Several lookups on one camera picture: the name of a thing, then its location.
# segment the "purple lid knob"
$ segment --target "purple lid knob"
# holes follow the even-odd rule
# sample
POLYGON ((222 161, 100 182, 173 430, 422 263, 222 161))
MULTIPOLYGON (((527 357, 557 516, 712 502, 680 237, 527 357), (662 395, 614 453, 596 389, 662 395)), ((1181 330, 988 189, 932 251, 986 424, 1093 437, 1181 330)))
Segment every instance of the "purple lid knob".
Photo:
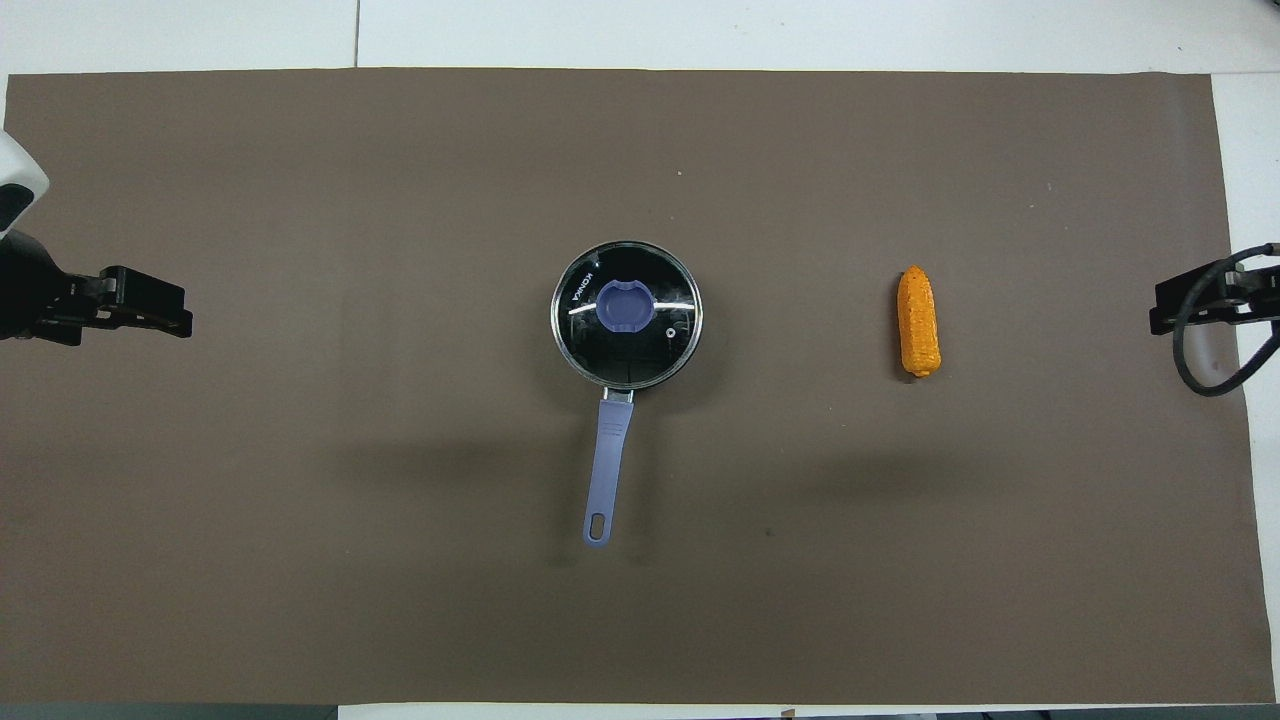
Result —
POLYGON ((595 293, 595 316, 616 333, 637 333, 653 319, 653 292, 640 281, 609 281, 595 293))

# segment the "corn cob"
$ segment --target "corn cob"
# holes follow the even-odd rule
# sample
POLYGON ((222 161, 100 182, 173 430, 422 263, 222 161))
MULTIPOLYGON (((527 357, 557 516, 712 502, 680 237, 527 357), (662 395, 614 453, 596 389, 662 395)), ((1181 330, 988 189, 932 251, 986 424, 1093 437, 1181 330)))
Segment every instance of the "corn cob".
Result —
POLYGON ((908 268, 897 283, 897 332, 902 342, 902 368, 908 373, 924 378, 942 365, 933 287, 916 265, 908 268))

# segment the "black cable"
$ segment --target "black cable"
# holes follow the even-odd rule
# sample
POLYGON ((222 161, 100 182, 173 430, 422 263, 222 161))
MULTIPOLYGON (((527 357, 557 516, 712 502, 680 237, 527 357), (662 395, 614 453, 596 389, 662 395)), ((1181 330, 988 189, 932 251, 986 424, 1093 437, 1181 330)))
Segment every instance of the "black cable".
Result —
POLYGON ((1216 281, 1220 275, 1226 274, 1226 272, 1235 266, 1236 263, 1247 260, 1249 258, 1257 258, 1258 255, 1280 255, 1280 242, 1272 242, 1268 245, 1260 245, 1257 247, 1251 247, 1248 250, 1242 250, 1233 254, 1229 258, 1224 258, 1204 272, 1203 275, 1196 281, 1196 284, 1187 291, 1187 297, 1183 299, 1181 306, 1178 309, 1178 316, 1174 318, 1174 365, 1178 368, 1178 374, 1187 383, 1187 387, 1192 388, 1197 395, 1203 395, 1204 397, 1217 397, 1219 395, 1226 395, 1233 389, 1240 387, 1244 380, 1249 379, 1253 373, 1258 372, 1276 350, 1280 350, 1280 325, 1272 324, 1271 337, 1258 347, 1258 351, 1249 357, 1234 375, 1216 386, 1203 386, 1199 380, 1192 375, 1190 368, 1187 366, 1187 355, 1183 348, 1184 336, 1187 332, 1187 320, 1192 316, 1192 310, 1196 307, 1196 301, 1199 296, 1204 293, 1204 290, 1216 281))

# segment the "white table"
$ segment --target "white table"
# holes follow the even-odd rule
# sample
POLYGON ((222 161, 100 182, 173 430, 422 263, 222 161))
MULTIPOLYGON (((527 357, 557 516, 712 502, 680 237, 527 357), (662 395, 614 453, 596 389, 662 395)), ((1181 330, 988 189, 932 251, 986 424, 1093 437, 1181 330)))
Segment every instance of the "white table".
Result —
MULTIPOLYGON (((1265 0, 0 3, 0 88, 13 73, 385 65, 1210 73, 1231 246, 1280 241, 1280 6, 1265 0)), ((1242 361, 1266 333, 1239 331, 1242 361)), ((1245 395, 1280 676, 1280 361, 1245 395)), ((639 720, 777 716, 788 707, 801 716, 975 710, 425 703, 343 707, 340 717, 639 720)))

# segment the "pan handle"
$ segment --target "pan handle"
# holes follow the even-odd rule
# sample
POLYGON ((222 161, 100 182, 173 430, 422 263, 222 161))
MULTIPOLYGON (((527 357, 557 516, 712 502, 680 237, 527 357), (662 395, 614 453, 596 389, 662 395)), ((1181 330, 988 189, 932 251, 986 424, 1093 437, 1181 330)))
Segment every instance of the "pan handle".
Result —
POLYGON ((595 461, 591 464, 591 489, 586 496, 582 539, 591 547, 604 547, 613 530, 613 501, 618 495, 622 446, 631 425, 634 392, 605 389, 600 418, 595 425, 595 461))

